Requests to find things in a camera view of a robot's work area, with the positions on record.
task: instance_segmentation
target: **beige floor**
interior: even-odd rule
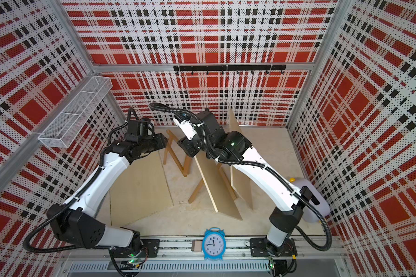
[[[171,128],[174,134],[183,137],[178,128]],[[166,129],[157,129],[165,133]],[[296,158],[293,145],[285,128],[243,128],[243,134],[253,143],[260,155],[286,179],[302,178],[302,170]],[[183,162],[184,153],[176,143],[172,147]],[[163,159],[164,150],[159,154]],[[229,167],[223,165],[225,173],[229,176]],[[200,172],[193,160],[190,174],[183,177],[171,156],[163,165],[168,187],[174,206],[146,218],[137,220],[124,227],[140,231],[145,235],[203,235],[205,229],[219,227],[225,230],[226,235],[266,235],[270,228],[269,215],[275,205],[261,188],[251,182],[254,210],[238,198],[235,203],[243,221],[235,220],[214,211],[208,192],[202,188],[196,200],[188,204],[188,198],[201,179]],[[110,199],[107,196],[102,204],[97,219],[110,224]],[[318,223],[307,223],[301,220],[299,226],[308,235],[323,235],[322,226]]]

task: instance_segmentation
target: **alarm clock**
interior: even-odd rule
[[[225,232],[217,227],[212,227],[205,231],[202,241],[202,250],[205,260],[222,260],[226,249]]]

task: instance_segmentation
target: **plaid wall panel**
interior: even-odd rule
[[[53,203],[63,203],[98,165],[109,131],[119,125],[103,100],[68,149],[40,147],[0,193],[0,276],[50,276],[60,253],[34,254],[22,241],[46,219]],[[50,228],[33,240],[41,248],[64,246]]]
[[[311,62],[337,0],[61,0],[96,64]]]
[[[47,2],[0,1],[0,166],[86,74]]]
[[[360,276],[416,275],[416,1],[354,1],[290,131]]]
[[[283,74],[242,72],[110,72],[112,93],[127,113],[134,107],[139,117],[153,118],[158,125],[174,124],[172,114],[153,112],[151,102],[201,112],[204,108],[227,124],[228,107],[240,124],[284,126],[307,76],[306,70]]]

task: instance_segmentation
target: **white wire basket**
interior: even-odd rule
[[[108,77],[93,76],[39,136],[48,147],[67,148],[112,88]]]

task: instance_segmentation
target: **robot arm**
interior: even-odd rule
[[[133,255],[140,252],[142,243],[140,233],[123,228],[106,226],[94,219],[98,207],[119,175],[144,154],[163,149],[168,139],[154,133],[150,119],[130,119],[124,140],[114,141],[103,149],[100,164],[83,185],[62,205],[54,204],[46,212],[48,219],[35,228],[24,240],[23,248],[35,253],[50,253],[74,248],[122,247]],[[46,225],[50,224],[58,240],[72,246],[53,249],[39,249],[31,246],[31,239]]]
[[[312,242],[311,245],[320,251],[327,251],[331,247],[331,232],[327,222],[309,203],[312,192],[307,187],[300,189],[292,185],[278,174],[265,162],[243,134],[236,131],[225,133],[207,108],[198,114],[160,103],[150,103],[150,108],[174,114],[174,122],[185,134],[185,137],[178,141],[178,145],[188,156],[194,157],[199,151],[204,151],[207,158],[213,158],[242,171],[270,196],[276,208],[270,215],[272,226],[266,236],[268,252],[276,256],[281,253],[285,238],[294,229],[304,235],[297,224],[305,206],[317,215],[327,235],[327,243],[323,247]]]
[[[303,214],[302,208],[308,206],[315,209],[308,203],[311,191],[307,187],[299,189],[280,176],[241,133],[233,131],[226,134],[208,109],[196,115],[158,103],[150,104],[150,108],[178,111],[174,121],[186,135],[178,145],[188,156],[193,157],[199,151],[205,151],[208,158],[242,171],[271,197],[276,208],[270,216],[272,227],[266,237],[267,250],[277,256],[283,249],[285,238],[299,223]],[[149,119],[130,120],[128,114],[127,125],[125,139],[114,141],[104,149],[99,167],[63,205],[51,206],[46,213],[48,219],[25,238],[23,248],[30,252],[49,253],[80,247],[90,249],[107,246],[122,247],[125,252],[127,250],[133,255],[140,252],[142,245],[139,232],[105,226],[93,218],[100,202],[123,170],[134,160],[144,157],[142,154],[165,148],[167,145],[168,140],[162,134],[154,133],[154,126]],[[326,225],[325,219],[319,219]],[[32,247],[30,240],[48,224],[57,239],[73,246],[54,249]],[[327,232],[327,226],[324,228],[327,241],[330,242],[324,247],[316,247],[322,251],[331,246],[331,234],[329,229]]]

